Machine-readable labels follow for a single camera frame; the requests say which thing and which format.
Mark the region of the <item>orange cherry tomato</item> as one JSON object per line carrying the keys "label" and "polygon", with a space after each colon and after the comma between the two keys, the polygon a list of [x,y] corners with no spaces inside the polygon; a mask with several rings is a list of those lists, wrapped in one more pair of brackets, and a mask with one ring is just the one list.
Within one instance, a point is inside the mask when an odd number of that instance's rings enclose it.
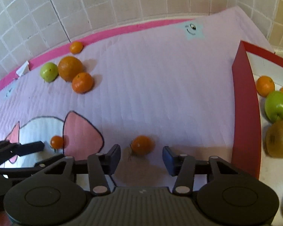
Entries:
{"label": "orange cherry tomato", "polygon": [[155,143],[150,137],[139,135],[131,142],[130,148],[133,154],[145,156],[154,150]]}

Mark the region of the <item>small red tomato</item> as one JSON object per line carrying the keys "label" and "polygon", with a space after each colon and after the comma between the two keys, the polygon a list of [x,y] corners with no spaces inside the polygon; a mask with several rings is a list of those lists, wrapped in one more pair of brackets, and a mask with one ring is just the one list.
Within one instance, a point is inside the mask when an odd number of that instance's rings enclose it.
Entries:
{"label": "small red tomato", "polygon": [[50,140],[50,146],[54,150],[60,150],[64,147],[64,139],[61,136],[53,136]]}

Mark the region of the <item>red white box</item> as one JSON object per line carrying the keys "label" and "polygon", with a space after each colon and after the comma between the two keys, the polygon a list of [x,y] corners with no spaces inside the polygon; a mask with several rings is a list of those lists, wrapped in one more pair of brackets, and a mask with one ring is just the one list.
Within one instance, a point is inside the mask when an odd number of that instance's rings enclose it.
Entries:
{"label": "red white box", "polygon": [[283,159],[270,157],[265,150],[265,134],[271,124],[264,110],[265,99],[256,90],[260,76],[271,77],[276,90],[283,87],[283,58],[241,41],[232,73],[235,131],[231,162],[276,192],[280,206],[272,225],[283,225]]}

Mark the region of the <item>green apple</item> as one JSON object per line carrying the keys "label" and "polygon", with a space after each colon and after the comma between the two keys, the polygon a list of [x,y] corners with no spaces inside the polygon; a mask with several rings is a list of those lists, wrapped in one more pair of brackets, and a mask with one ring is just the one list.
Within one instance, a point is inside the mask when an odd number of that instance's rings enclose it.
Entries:
{"label": "green apple", "polygon": [[265,99],[264,110],[272,124],[283,120],[283,93],[280,91],[271,92]]}
{"label": "green apple", "polygon": [[45,63],[40,69],[40,76],[45,82],[52,82],[58,77],[58,66],[52,62]]}

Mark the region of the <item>brown kiwi fruit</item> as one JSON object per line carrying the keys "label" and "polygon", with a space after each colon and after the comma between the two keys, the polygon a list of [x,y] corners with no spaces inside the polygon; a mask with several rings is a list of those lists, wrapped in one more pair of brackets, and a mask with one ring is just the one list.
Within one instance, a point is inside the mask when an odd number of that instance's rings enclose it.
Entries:
{"label": "brown kiwi fruit", "polygon": [[267,153],[274,158],[283,159],[283,120],[272,124],[265,136]]}

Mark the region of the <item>green apple front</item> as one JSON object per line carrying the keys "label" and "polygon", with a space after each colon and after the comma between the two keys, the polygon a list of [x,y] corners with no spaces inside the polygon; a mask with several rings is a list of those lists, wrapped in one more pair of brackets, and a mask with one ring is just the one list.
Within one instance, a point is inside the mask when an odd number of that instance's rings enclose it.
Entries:
{"label": "green apple front", "polygon": [[264,110],[272,124],[283,120],[283,93],[280,91],[271,92],[265,99]]}

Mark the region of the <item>white mat label tag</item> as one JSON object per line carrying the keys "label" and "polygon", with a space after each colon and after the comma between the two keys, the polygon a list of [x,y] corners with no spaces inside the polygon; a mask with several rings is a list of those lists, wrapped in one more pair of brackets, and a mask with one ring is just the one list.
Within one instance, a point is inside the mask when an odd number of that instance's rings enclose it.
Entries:
{"label": "white mat label tag", "polygon": [[30,72],[29,69],[29,62],[25,61],[17,70],[16,70],[16,75],[17,77],[22,77],[26,73]]}

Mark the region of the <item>mandarin near large orange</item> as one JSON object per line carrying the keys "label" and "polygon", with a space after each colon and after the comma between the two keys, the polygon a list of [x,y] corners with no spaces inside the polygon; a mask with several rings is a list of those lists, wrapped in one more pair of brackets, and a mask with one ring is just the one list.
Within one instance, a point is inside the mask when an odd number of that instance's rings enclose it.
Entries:
{"label": "mandarin near large orange", "polygon": [[89,73],[79,73],[72,80],[71,86],[74,92],[84,94],[91,91],[94,79]]}

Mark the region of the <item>pink quilted mat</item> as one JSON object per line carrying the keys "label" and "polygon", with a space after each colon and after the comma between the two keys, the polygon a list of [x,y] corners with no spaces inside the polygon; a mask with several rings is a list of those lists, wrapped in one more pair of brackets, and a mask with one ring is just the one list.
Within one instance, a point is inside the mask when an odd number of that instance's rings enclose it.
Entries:
{"label": "pink quilted mat", "polygon": [[[84,160],[118,144],[114,174],[120,186],[168,186],[174,179],[162,148],[200,160],[231,160],[235,107],[232,64],[241,41],[272,50],[265,36],[239,7],[192,21],[125,33],[110,31],[78,58],[95,85],[75,93],[62,78],[45,83],[32,70],[0,91],[0,141],[42,141],[43,152],[13,158],[5,167],[31,167],[55,154],[53,136],[64,153]],[[133,154],[130,144],[150,137],[154,150]]]}

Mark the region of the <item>large orange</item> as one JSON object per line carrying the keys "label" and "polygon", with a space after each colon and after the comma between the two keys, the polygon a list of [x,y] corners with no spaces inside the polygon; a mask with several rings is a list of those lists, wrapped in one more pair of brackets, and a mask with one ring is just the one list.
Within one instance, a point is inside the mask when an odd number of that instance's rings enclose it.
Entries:
{"label": "large orange", "polygon": [[66,82],[71,82],[74,77],[84,71],[82,62],[73,56],[66,56],[59,61],[59,76]]}

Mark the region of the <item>small mandarin by border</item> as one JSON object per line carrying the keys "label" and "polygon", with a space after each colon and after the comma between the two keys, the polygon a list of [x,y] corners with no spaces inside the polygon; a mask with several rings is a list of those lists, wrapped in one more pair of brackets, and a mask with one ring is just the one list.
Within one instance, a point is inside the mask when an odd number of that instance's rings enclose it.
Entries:
{"label": "small mandarin by border", "polygon": [[73,43],[71,43],[70,47],[69,47],[69,51],[72,54],[79,54],[84,48],[84,44],[80,41],[74,41]]}

